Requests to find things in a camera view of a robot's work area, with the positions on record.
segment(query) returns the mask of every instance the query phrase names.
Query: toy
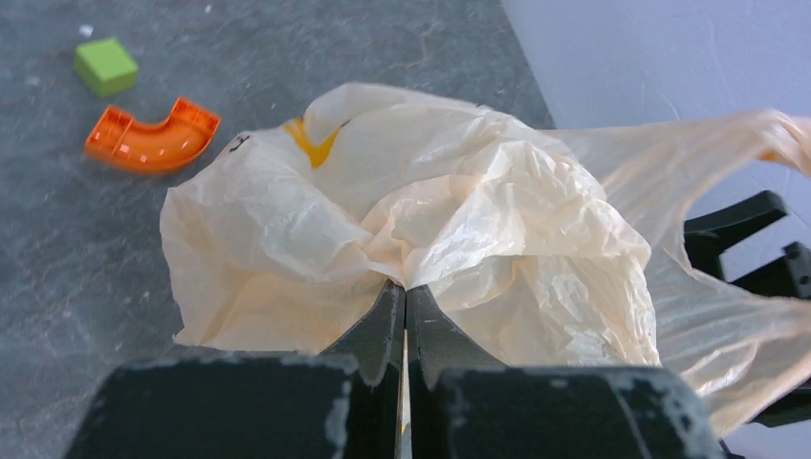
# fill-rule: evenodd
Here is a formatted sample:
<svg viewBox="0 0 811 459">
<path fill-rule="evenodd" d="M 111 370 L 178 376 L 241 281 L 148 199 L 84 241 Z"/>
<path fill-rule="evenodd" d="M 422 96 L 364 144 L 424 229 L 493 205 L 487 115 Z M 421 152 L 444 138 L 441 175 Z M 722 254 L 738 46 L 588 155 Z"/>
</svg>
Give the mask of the toy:
<svg viewBox="0 0 811 459">
<path fill-rule="evenodd" d="M 79 45 L 74 68 L 100 98 L 131 88 L 138 73 L 138 64 L 115 38 Z"/>
<path fill-rule="evenodd" d="M 180 170 L 208 147 L 220 118 L 178 98 L 169 116 L 145 124 L 110 105 L 84 144 L 85 154 L 131 172 L 162 174 Z"/>
</svg>

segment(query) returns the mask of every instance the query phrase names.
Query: white speck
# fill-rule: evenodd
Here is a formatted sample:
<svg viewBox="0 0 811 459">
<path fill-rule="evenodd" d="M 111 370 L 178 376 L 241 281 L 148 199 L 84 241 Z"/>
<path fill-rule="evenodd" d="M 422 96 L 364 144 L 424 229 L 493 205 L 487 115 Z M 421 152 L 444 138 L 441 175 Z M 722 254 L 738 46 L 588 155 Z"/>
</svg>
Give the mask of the white speck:
<svg viewBox="0 0 811 459">
<path fill-rule="evenodd" d="M 90 38 L 90 35 L 93 34 L 93 26 L 84 24 L 78 28 L 78 33 L 85 38 Z"/>
</svg>

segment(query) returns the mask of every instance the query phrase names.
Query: gray stone surface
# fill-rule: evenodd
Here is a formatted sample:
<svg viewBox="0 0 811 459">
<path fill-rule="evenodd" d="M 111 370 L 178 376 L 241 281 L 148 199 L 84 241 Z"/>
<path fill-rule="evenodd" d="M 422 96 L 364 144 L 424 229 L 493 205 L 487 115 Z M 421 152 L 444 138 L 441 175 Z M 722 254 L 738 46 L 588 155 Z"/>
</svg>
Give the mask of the gray stone surface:
<svg viewBox="0 0 811 459">
<path fill-rule="evenodd" d="M 99 100 L 85 88 L 72 68 L 83 24 L 138 61 L 134 89 Z M 239 131 L 352 80 L 550 125 L 495 0 L 0 0 L 0 455 L 58 457 L 121 362 L 205 352 L 171 342 L 166 189 Z M 180 95 L 223 118 L 193 166 L 144 178 L 82 155 L 108 103 L 156 121 Z"/>
</svg>

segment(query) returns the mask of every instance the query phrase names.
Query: orange toy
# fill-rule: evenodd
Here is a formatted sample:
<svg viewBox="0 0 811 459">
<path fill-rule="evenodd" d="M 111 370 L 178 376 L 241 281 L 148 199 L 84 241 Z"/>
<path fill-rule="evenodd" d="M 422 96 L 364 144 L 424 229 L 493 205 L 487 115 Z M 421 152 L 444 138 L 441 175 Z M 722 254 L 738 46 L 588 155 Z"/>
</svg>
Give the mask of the orange toy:
<svg viewBox="0 0 811 459">
<path fill-rule="evenodd" d="M 84 152 L 130 172 L 167 174 L 196 160 L 219 125 L 219 117 L 184 98 L 156 124 L 138 122 L 110 105 L 87 137 Z"/>
</svg>

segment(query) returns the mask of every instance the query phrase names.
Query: crumpled plastic bag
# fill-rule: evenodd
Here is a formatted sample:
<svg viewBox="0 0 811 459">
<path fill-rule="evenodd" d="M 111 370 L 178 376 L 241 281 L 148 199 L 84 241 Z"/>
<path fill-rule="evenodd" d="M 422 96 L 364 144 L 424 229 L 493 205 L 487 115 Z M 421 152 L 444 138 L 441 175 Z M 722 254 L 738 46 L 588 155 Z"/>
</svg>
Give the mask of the crumpled plastic bag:
<svg viewBox="0 0 811 459">
<path fill-rule="evenodd" d="M 176 340 L 317 352 L 387 278 L 428 284 L 502 361 L 663 364 L 726 433 L 807 377 L 811 308 L 694 272 L 684 214 L 766 152 L 811 172 L 808 122 L 539 132 L 462 101 L 341 86 L 169 190 Z"/>
</svg>

